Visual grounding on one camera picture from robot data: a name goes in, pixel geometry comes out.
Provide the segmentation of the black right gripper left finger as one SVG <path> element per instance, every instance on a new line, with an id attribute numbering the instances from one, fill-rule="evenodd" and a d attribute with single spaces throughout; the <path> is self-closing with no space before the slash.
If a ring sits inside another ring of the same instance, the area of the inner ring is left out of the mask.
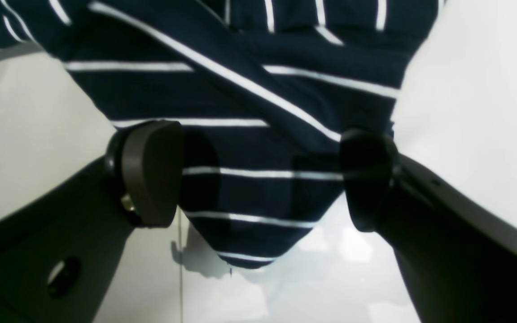
<path id="1" fill-rule="evenodd" d="M 178 206 L 184 130 L 150 121 L 104 156 L 0 220 L 0 323 L 91 323 L 136 228 L 166 228 Z"/>

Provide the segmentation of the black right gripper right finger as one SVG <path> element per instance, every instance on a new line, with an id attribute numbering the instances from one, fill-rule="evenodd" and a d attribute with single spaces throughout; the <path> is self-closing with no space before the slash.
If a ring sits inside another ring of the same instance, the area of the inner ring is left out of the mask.
<path id="1" fill-rule="evenodd" d="M 391 137 L 352 127 L 339 160 L 351 220 L 394 250 L 423 323 L 517 323 L 517 229 L 398 153 Z"/>

